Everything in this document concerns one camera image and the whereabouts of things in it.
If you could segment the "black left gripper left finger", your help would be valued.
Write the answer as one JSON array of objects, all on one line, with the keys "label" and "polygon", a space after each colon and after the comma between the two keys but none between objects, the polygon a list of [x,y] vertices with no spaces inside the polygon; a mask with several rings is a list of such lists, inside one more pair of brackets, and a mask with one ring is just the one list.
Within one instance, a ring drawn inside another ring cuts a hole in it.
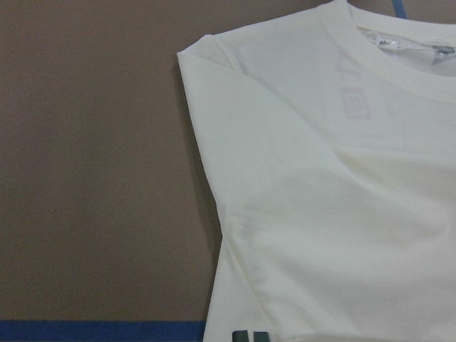
[{"label": "black left gripper left finger", "polygon": [[249,342],[249,333],[247,330],[233,331],[232,342]]}]

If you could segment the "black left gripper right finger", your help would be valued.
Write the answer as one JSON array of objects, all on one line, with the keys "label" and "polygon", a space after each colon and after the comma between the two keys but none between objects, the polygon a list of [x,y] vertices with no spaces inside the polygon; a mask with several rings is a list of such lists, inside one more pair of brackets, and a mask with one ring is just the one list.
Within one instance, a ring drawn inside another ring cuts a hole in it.
[{"label": "black left gripper right finger", "polygon": [[267,331],[253,332],[254,342],[269,342],[269,333]]}]

